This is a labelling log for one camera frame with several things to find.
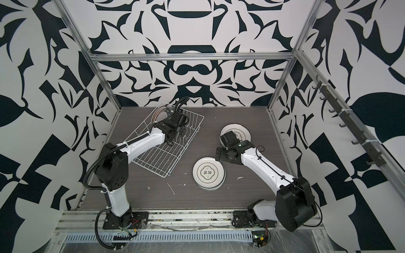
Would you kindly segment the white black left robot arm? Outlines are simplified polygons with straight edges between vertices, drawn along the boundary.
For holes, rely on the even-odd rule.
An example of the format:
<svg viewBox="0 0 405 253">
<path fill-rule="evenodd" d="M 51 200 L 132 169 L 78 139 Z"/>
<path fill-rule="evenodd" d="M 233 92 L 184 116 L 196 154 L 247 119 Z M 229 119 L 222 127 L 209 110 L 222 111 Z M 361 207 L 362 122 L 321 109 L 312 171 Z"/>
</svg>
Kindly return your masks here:
<svg viewBox="0 0 405 253">
<path fill-rule="evenodd" d="M 161 144 L 173 145 L 184 134 L 189 117 L 181 106 L 190 97 L 179 99 L 168 115 L 154 122 L 150 130 L 138 137 L 112 145 L 104 145 L 104 154 L 91 165 L 83 177 L 83 186 L 89 190 L 98 190 L 105 194 L 108 207 L 105 212 L 118 227 L 130 225 L 131 207 L 127 199 L 125 184 L 129 176 L 129 164 L 139 155 Z"/>
</svg>

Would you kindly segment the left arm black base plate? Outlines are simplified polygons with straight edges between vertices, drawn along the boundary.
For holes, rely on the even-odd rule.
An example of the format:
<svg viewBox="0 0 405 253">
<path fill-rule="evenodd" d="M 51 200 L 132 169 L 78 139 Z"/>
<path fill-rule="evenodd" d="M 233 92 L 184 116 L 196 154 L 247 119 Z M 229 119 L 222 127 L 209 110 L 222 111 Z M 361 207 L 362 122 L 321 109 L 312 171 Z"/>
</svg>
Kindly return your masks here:
<svg viewBox="0 0 405 253">
<path fill-rule="evenodd" d="M 126 212 L 122 217 L 114 215 L 111 211 L 108 211 L 104 218 L 102 228 L 104 230 L 114 230 L 126 227 L 127 229 L 140 229 L 148 224 L 149 212 Z"/>
</svg>

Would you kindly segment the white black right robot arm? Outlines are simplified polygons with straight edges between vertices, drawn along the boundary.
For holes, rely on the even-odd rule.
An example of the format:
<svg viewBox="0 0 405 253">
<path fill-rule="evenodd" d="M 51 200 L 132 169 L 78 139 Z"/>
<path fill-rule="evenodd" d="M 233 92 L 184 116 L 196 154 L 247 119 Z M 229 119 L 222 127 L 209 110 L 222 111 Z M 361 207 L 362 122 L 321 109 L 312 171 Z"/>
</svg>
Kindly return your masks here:
<svg viewBox="0 0 405 253">
<path fill-rule="evenodd" d="M 216 160 L 239 164 L 258 175 L 276 196 L 274 203 L 259 200 L 249 207 L 259 221 L 276 221 L 293 232 L 316 216 L 318 204 L 312 194 L 309 182 L 303 177 L 294 177 L 267 159 L 248 140 L 239 140 L 233 131 L 220 137 L 224 145 L 217 148 Z"/>
</svg>

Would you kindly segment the green cloud pattern plate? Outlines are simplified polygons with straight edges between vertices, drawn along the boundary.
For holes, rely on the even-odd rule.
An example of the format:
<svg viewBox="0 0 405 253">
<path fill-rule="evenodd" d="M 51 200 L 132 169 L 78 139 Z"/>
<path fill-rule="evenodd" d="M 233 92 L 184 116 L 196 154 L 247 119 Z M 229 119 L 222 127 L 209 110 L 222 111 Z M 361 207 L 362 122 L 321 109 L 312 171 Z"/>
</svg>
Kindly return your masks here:
<svg viewBox="0 0 405 253">
<path fill-rule="evenodd" d="M 203 187 L 214 187 L 226 178 L 224 166 L 212 157 L 199 159 L 193 166 L 193 179 Z"/>
<path fill-rule="evenodd" d="M 245 141 L 245 140 L 251 141 L 252 140 L 252 136 L 251 136 L 250 132 L 244 126 L 242 126 L 240 124 L 228 124 L 228 125 L 224 126 L 220 132 L 220 137 L 230 131 L 234 132 L 236 135 L 236 138 L 241 141 Z"/>
</svg>

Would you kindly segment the green banner rim plate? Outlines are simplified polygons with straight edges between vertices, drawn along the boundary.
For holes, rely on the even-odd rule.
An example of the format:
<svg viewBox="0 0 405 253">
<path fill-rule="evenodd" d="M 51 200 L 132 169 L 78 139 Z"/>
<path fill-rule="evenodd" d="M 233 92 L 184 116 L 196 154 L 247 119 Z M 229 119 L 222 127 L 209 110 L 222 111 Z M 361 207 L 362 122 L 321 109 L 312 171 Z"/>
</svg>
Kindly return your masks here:
<svg viewBox="0 0 405 253">
<path fill-rule="evenodd" d="M 171 115 L 171 113 L 172 113 L 171 109 L 166 105 L 158 107 L 156 111 L 153 113 L 153 116 L 151 118 L 151 124 L 154 125 L 155 123 L 164 121 Z"/>
</svg>

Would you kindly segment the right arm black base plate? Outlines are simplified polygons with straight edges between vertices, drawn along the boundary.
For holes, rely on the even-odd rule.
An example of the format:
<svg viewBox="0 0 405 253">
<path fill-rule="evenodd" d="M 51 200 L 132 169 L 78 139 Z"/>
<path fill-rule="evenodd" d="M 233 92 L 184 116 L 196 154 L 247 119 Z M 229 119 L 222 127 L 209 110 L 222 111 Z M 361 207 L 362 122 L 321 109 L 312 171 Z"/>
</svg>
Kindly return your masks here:
<svg viewBox="0 0 405 253">
<path fill-rule="evenodd" d="M 275 228 L 277 221 L 274 220 L 259 220 L 257 216 L 248 210 L 233 211 L 232 226 L 235 228 Z"/>
</svg>

